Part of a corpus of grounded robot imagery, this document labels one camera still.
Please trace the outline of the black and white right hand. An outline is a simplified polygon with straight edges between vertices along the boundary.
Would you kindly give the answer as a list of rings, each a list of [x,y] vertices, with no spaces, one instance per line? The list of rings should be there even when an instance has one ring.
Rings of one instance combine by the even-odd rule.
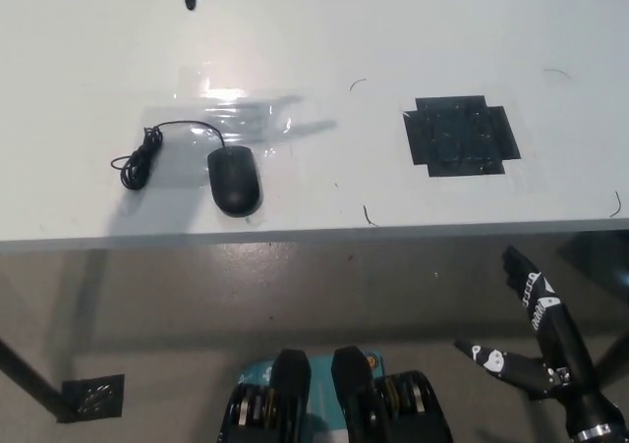
[[[601,391],[590,353],[563,300],[541,270],[517,249],[507,247],[502,260],[506,284],[524,307],[542,355],[527,358],[462,339],[454,347],[529,399],[558,402],[572,441],[626,442],[625,419]]]

